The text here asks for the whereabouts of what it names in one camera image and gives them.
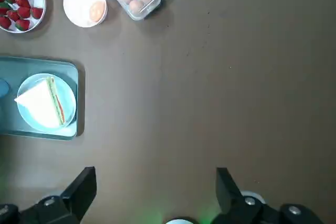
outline table surface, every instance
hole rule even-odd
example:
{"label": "table surface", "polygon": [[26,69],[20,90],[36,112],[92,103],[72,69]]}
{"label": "table surface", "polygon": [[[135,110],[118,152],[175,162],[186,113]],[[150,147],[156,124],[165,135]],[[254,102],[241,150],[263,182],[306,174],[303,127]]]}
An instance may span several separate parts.
{"label": "table surface", "polygon": [[164,0],[142,22],[108,0],[89,29],[47,5],[31,33],[0,31],[1,51],[74,62],[85,128],[71,142],[2,136],[2,200],[27,207],[95,166],[84,223],[209,223],[228,167],[273,207],[336,218],[334,0]]}

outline blue tray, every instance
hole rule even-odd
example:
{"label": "blue tray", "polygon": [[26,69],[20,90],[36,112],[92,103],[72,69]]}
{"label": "blue tray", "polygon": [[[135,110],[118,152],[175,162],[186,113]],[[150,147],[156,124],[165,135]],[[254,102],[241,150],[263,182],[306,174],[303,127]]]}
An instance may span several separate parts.
{"label": "blue tray", "polygon": [[62,78],[71,87],[78,104],[78,69],[75,65],[61,61],[0,56],[0,78],[9,84],[9,93],[0,98],[0,134],[71,140],[77,135],[78,110],[69,126],[53,133],[38,131],[21,117],[14,99],[21,83],[37,73],[51,73]]}

